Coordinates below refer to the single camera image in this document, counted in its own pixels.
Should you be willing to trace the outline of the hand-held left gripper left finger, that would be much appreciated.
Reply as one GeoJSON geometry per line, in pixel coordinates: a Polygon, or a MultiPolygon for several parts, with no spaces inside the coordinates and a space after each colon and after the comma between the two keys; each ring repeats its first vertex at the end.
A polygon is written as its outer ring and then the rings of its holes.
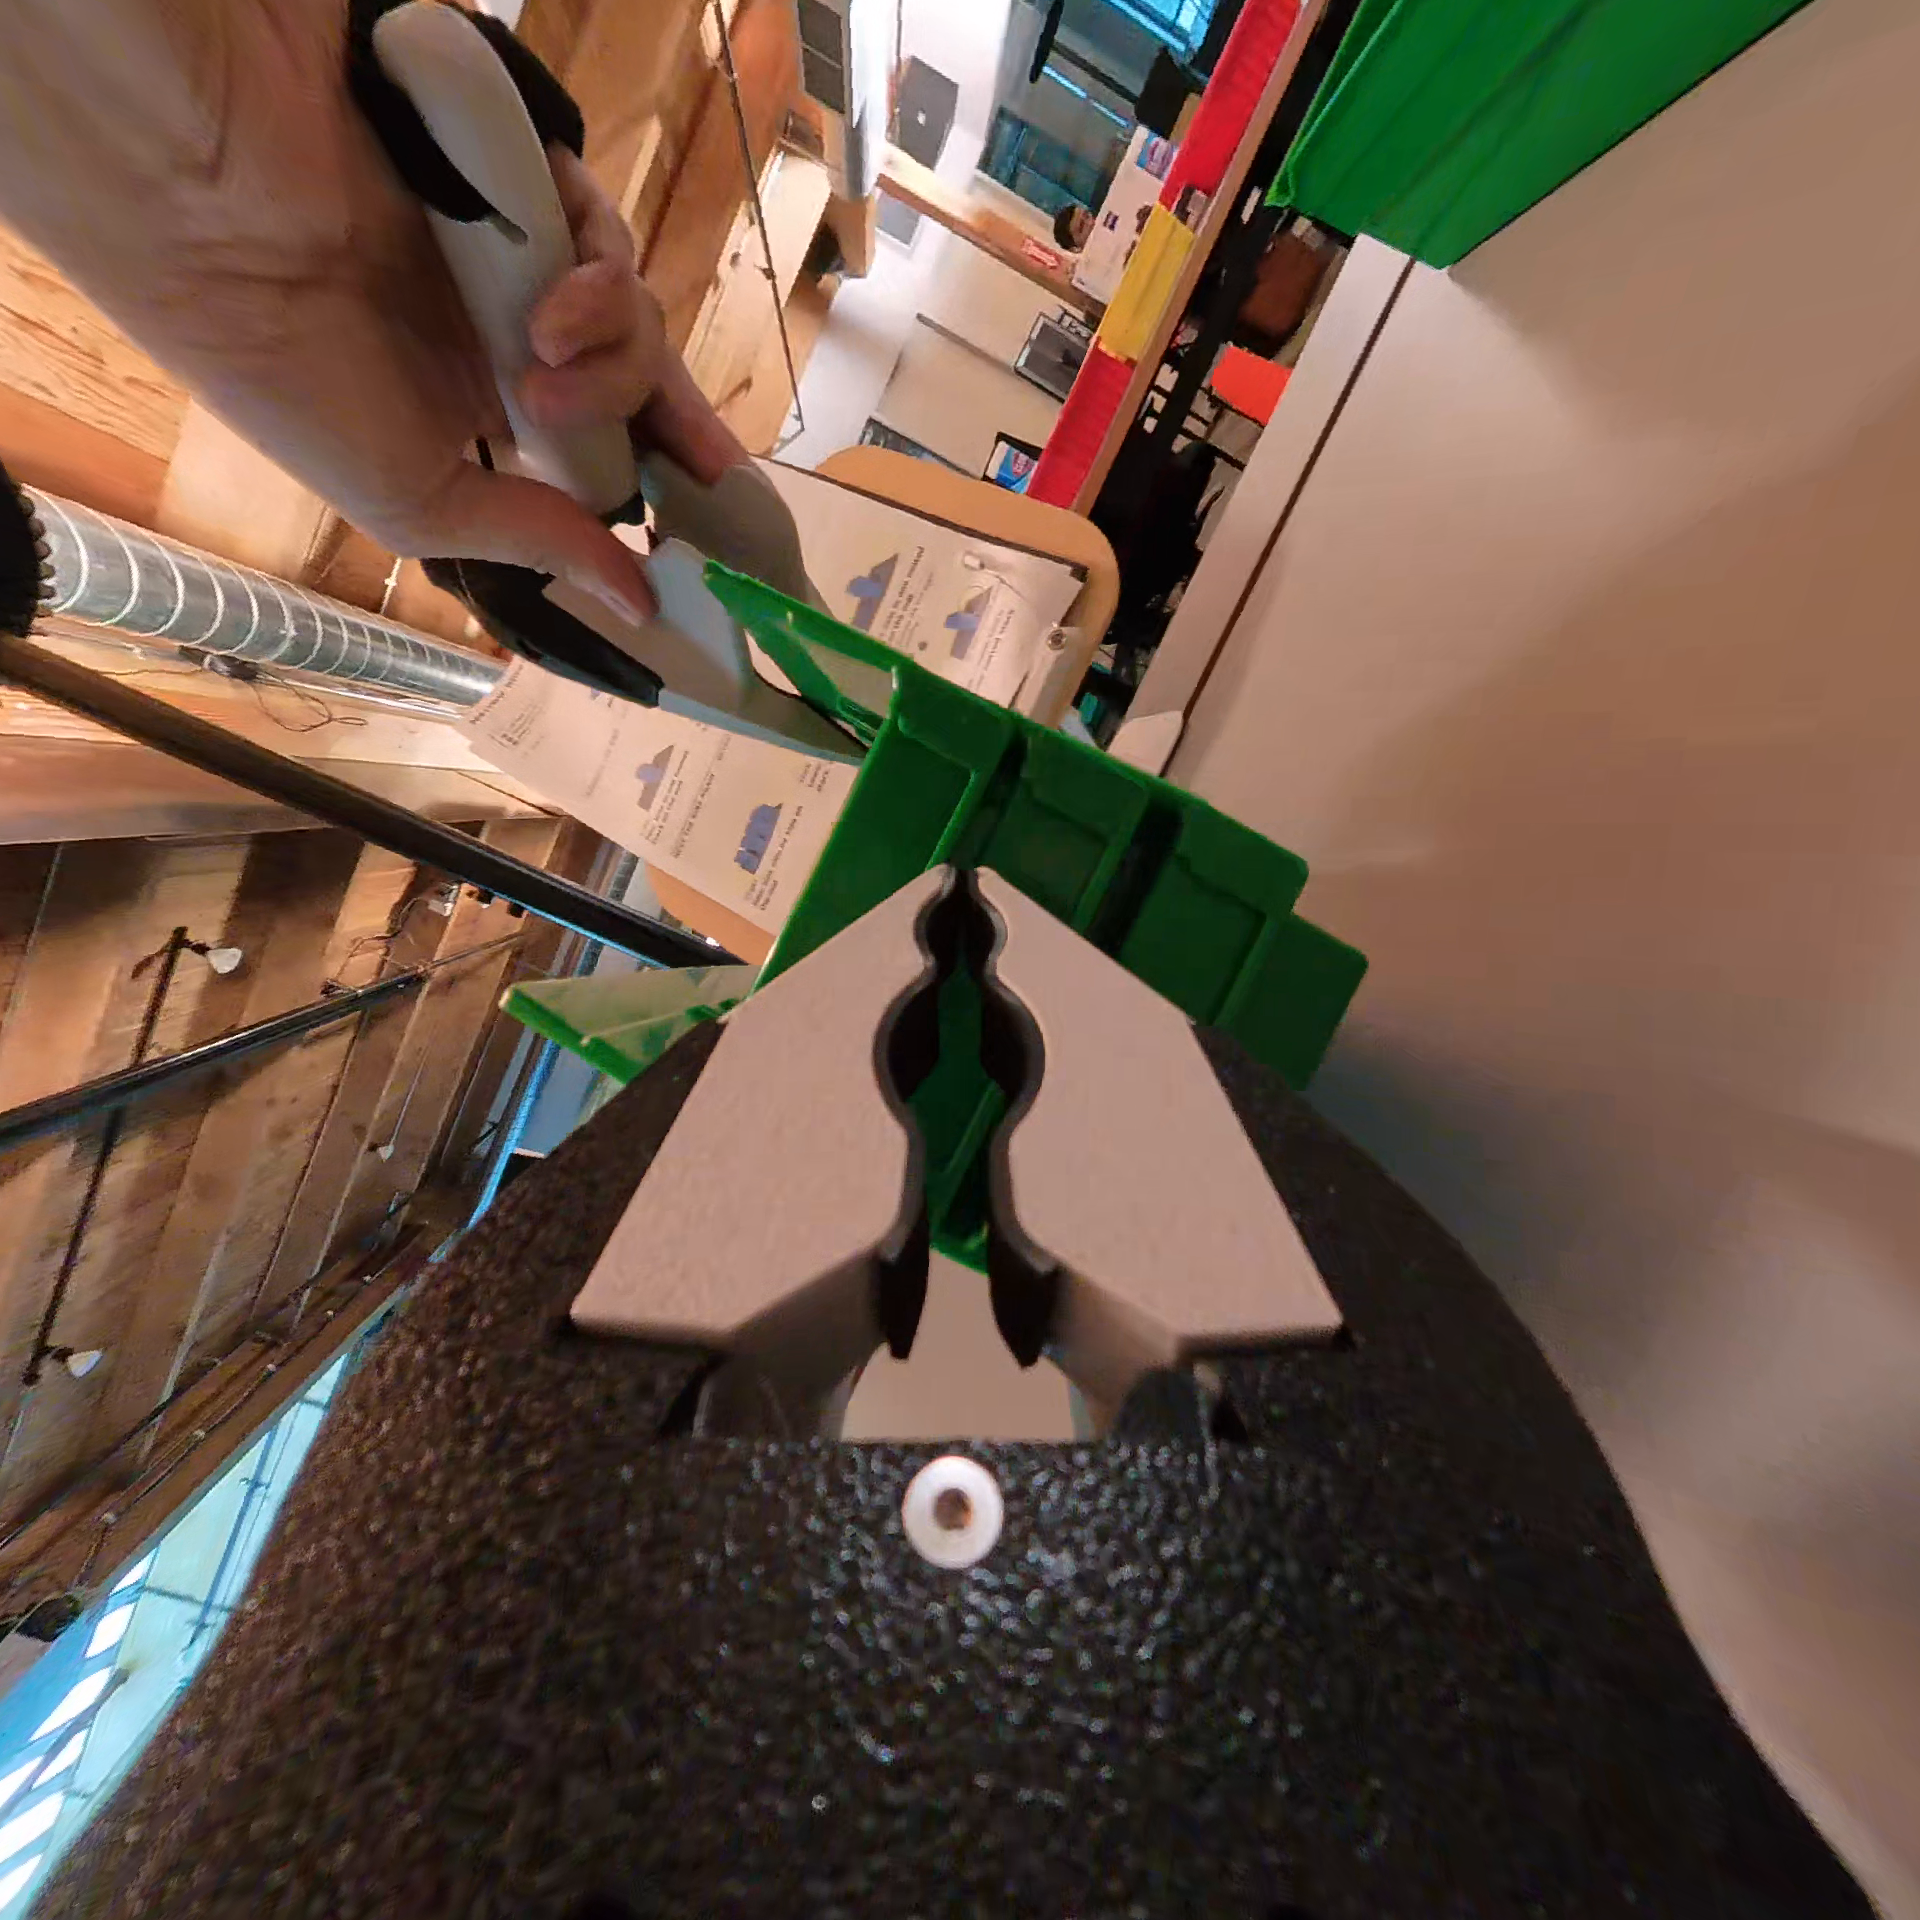
{"type": "Polygon", "coordinates": [[[591,1338],[715,1358],[701,1436],[836,1436],[925,1304],[925,1139],[955,871],[935,867],[760,987],[715,1031],[570,1308],[591,1338]]]}

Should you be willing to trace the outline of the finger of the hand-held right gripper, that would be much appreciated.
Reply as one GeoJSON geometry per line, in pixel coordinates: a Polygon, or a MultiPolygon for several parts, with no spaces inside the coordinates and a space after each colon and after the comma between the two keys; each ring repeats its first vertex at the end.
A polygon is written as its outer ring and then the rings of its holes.
{"type": "Polygon", "coordinates": [[[619,618],[573,584],[544,586],[546,671],[807,758],[866,755],[847,727],[763,677],[744,631],[706,588],[698,552],[668,541],[651,563],[660,613],[649,619],[619,618]]]}
{"type": "Polygon", "coordinates": [[[639,494],[645,503],[651,541],[645,570],[660,607],[656,618],[676,618],[682,603],[701,596],[697,577],[706,563],[720,563],[796,603],[827,613],[807,573],[798,526],[753,458],[728,466],[706,485],[670,454],[644,450],[639,494]]]}

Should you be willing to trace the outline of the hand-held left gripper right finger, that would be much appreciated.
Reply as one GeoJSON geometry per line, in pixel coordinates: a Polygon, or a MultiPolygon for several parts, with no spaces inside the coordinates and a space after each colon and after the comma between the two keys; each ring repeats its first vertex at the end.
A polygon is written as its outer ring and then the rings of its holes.
{"type": "Polygon", "coordinates": [[[1009,1064],[986,1148],[996,1330],[1092,1432],[1193,1364],[1328,1346],[1343,1310],[1194,1024],[996,874],[983,1040],[1009,1064]]]}

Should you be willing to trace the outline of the green plastic bin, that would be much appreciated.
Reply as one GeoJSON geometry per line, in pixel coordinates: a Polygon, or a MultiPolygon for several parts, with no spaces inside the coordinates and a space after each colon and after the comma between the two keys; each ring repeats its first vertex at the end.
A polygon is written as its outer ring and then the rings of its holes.
{"type": "Polygon", "coordinates": [[[1269,207],[1458,263],[1798,2],[1361,2],[1269,207]]]}
{"type": "Polygon", "coordinates": [[[756,983],[922,871],[989,871],[1190,1020],[1307,1089],[1365,958],[1301,919],[1297,855],[678,541],[656,552],[655,577],[661,607],[716,615],[723,639],[765,650],[827,721],[836,750],[805,758],[698,723],[676,737],[665,705],[589,696],[537,668],[502,685],[478,738],[524,764],[556,725],[575,737],[595,725],[604,772],[631,788],[600,836],[636,825],[651,801],[668,838],[734,855],[744,879],[782,886],[756,983]]]}

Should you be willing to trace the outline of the grey desk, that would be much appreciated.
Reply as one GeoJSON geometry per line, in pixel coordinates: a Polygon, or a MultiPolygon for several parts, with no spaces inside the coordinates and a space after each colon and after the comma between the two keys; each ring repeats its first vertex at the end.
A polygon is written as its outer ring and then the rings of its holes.
{"type": "Polygon", "coordinates": [[[1918,5],[1435,270],[1361,236],[1140,688],[1369,954],[1313,1081],[1915,1914],[1918,5]]]}

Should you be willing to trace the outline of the person's right hand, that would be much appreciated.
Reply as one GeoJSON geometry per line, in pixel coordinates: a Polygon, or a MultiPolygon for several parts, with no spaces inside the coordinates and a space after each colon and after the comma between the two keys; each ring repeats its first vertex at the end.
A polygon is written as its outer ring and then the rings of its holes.
{"type": "Polygon", "coordinates": [[[6,5],[6,225],[226,429],[407,560],[660,613],[583,503],[471,458],[492,365],[347,81],[379,5],[6,5]]]}

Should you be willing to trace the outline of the black pole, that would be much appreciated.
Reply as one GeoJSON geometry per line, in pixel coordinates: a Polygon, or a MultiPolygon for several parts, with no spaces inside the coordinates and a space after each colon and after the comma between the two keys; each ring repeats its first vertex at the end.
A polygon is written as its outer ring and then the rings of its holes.
{"type": "Polygon", "coordinates": [[[345,829],[367,843],[436,867],[540,921],[575,932],[591,944],[622,950],[644,966],[681,971],[736,960],[724,948],[660,927],[615,899],[498,851],[471,834],[440,825],[296,758],[276,755],[149,694],[115,683],[97,671],[61,659],[31,639],[2,635],[2,676],[27,694],[105,725],[131,745],[309,816],[327,829],[345,829]]]}

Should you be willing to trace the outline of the printed instruction sheet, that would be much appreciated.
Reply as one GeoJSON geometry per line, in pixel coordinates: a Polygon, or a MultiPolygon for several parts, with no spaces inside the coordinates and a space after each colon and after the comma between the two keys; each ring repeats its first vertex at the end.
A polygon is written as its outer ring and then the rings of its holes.
{"type": "MultiPolygon", "coordinates": [[[[1080,576],[811,469],[756,462],[833,619],[1012,708],[1065,629],[1080,576]]],[[[744,631],[772,685],[788,676],[744,631]]],[[[471,752],[660,875],[778,937],[842,816],[858,759],[807,758],[573,683],[529,661],[466,713],[471,752]]]]}

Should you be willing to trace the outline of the red plastic bin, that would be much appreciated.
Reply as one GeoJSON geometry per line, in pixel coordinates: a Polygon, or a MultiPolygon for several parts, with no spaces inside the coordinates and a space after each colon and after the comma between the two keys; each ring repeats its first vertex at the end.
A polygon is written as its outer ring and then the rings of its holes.
{"type": "Polygon", "coordinates": [[[1086,514],[1135,419],[1137,365],[1090,342],[1080,370],[1040,454],[1026,495],[1086,514]]]}
{"type": "Polygon", "coordinates": [[[1260,94],[1297,23],[1301,2],[1244,2],[1212,64],[1194,118],[1177,141],[1160,207],[1179,214],[1190,195],[1211,201],[1235,162],[1237,142],[1255,123],[1260,94]]]}

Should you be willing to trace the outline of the thin black rod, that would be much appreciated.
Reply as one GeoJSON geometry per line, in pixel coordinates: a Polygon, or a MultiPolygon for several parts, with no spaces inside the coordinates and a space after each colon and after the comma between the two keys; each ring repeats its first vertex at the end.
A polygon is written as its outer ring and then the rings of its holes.
{"type": "Polygon", "coordinates": [[[2,1152],[37,1145],[74,1131],[81,1123],[124,1114],[144,1105],[152,1098],[188,1089],[210,1074],[238,1069],[260,1056],[276,1053],[296,1043],[318,1037],[322,1031],[356,1020],[364,1014],[375,1014],[399,1002],[400,996],[422,994],[429,981],[461,966],[465,958],[444,960],[437,966],[420,966],[407,973],[392,973],[364,983],[359,990],[322,994],[313,1002],[297,1004],[289,1014],[280,1014],[266,1020],[252,1020],[210,1043],[185,1048],[171,1056],[131,1064],[113,1074],[91,1077],[81,1085],[61,1093],[19,1103],[2,1110],[2,1152]]]}

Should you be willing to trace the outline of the silver spiral duct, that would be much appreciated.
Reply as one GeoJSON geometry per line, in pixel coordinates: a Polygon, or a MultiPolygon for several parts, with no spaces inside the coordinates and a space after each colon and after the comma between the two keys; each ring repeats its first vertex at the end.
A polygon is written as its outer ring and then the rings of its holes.
{"type": "Polygon", "coordinates": [[[504,676],[388,618],[14,480],[6,534],[24,538],[37,618],[445,708],[478,708],[504,676]]]}

